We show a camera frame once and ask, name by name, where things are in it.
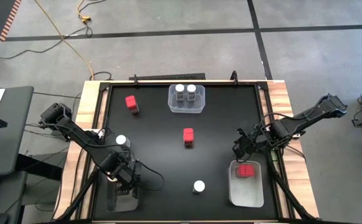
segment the concrete floor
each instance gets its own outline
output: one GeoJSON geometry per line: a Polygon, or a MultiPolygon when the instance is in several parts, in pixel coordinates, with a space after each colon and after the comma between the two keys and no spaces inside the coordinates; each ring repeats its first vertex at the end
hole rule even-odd
{"type": "MultiPolygon", "coordinates": [[[[82,27],[79,0],[40,0],[64,34],[82,27]]],[[[362,24],[362,0],[254,0],[260,27],[362,24]]],[[[90,6],[95,34],[176,29],[252,28],[245,0],[108,0],[90,6]]],[[[9,37],[56,35],[33,0],[23,0],[9,37]]],[[[285,80],[295,113],[320,96],[338,95],[349,105],[342,119],[322,121],[307,130],[302,145],[320,216],[324,220],[362,223],[362,128],[352,126],[362,94],[362,29],[262,33],[274,79],[285,80]]],[[[56,41],[0,43],[0,55],[44,49],[56,41]]],[[[237,70],[243,79],[264,79],[254,33],[126,37],[69,41],[93,69],[113,79],[133,74],[166,75],[205,72],[207,79],[227,79],[237,70]]],[[[35,91],[77,95],[89,73],[62,44],[44,54],[0,60],[0,86],[32,85],[35,91]]],[[[72,99],[34,95],[28,122],[54,102],[72,99]]],[[[66,146],[56,139],[25,133],[22,152],[53,153],[66,146]]],[[[28,208],[24,223],[44,222],[49,212],[28,208]]]]}

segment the yellow extension cord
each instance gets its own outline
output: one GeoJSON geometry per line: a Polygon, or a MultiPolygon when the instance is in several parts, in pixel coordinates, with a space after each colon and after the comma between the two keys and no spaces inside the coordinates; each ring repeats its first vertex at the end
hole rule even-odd
{"type": "Polygon", "coordinates": [[[51,24],[54,26],[55,30],[57,30],[59,36],[61,37],[62,41],[64,41],[86,64],[87,64],[87,67],[88,69],[90,70],[91,72],[91,80],[94,80],[94,71],[93,69],[91,68],[91,65],[90,63],[85,59],[83,58],[83,56],[80,55],[80,53],[75,49],[73,48],[66,40],[65,38],[63,38],[63,35],[61,34],[61,32],[58,30],[58,27],[55,25],[55,23],[51,20],[50,16],[47,14],[47,12],[43,9],[43,7],[40,5],[40,3],[37,1],[37,0],[34,0],[36,2],[36,4],[40,7],[40,9],[44,12],[45,16],[47,16],[47,18],[49,19],[49,21],[51,22],[51,24]]]}
{"type": "Polygon", "coordinates": [[[83,22],[83,23],[86,23],[86,22],[88,22],[91,18],[90,18],[90,16],[84,16],[84,15],[82,15],[81,13],[80,13],[80,6],[81,6],[81,4],[83,4],[83,2],[84,2],[84,0],[81,0],[81,2],[79,3],[79,5],[77,6],[77,14],[79,14],[79,16],[81,17],[81,21],[83,22]]]}

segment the table leg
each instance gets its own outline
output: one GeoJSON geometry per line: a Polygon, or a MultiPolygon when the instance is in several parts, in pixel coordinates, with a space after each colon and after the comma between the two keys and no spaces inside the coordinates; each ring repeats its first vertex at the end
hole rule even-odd
{"type": "Polygon", "coordinates": [[[18,154],[15,170],[24,170],[30,174],[39,175],[57,181],[61,181],[62,176],[61,167],[57,167],[22,154],[18,154]]]}

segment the black floor stripe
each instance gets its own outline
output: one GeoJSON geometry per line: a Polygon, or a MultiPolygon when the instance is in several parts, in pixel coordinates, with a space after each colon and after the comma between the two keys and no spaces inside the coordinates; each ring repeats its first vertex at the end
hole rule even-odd
{"type": "Polygon", "coordinates": [[[267,79],[272,80],[271,69],[269,68],[267,53],[266,53],[266,49],[264,47],[264,41],[262,40],[260,27],[258,25],[256,10],[254,10],[253,0],[248,0],[248,5],[249,5],[249,10],[250,10],[251,20],[253,22],[254,33],[256,34],[256,40],[257,40],[258,50],[259,50],[260,57],[261,57],[261,62],[264,67],[264,74],[267,77],[267,79]]]}
{"type": "Polygon", "coordinates": [[[351,30],[351,29],[362,29],[362,25],[273,27],[273,28],[261,28],[260,31],[261,32],[298,32],[298,31],[351,30]]]}
{"type": "MultiPolygon", "coordinates": [[[[200,29],[200,30],[170,30],[152,32],[127,32],[111,34],[94,34],[92,39],[117,38],[117,37],[154,37],[167,35],[196,35],[196,34],[240,34],[254,32],[252,28],[232,28],[232,29],[200,29]]],[[[60,40],[60,36],[33,36],[33,37],[7,37],[6,41],[31,41],[31,40],[60,40]]],[[[73,35],[68,39],[87,39],[85,34],[73,35]]]]}

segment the red cube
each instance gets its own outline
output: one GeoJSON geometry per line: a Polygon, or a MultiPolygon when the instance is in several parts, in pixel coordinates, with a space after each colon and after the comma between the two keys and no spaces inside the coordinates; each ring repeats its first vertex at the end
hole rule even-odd
{"type": "Polygon", "coordinates": [[[135,114],[139,112],[136,98],[133,95],[126,97],[126,105],[131,111],[131,113],[135,114]]]}
{"type": "Polygon", "coordinates": [[[236,168],[236,177],[247,178],[254,177],[254,166],[251,164],[242,164],[236,168]]]}
{"type": "Polygon", "coordinates": [[[184,128],[183,129],[183,143],[186,147],[191,147],[193,145],[193,129],[184,128]]]}

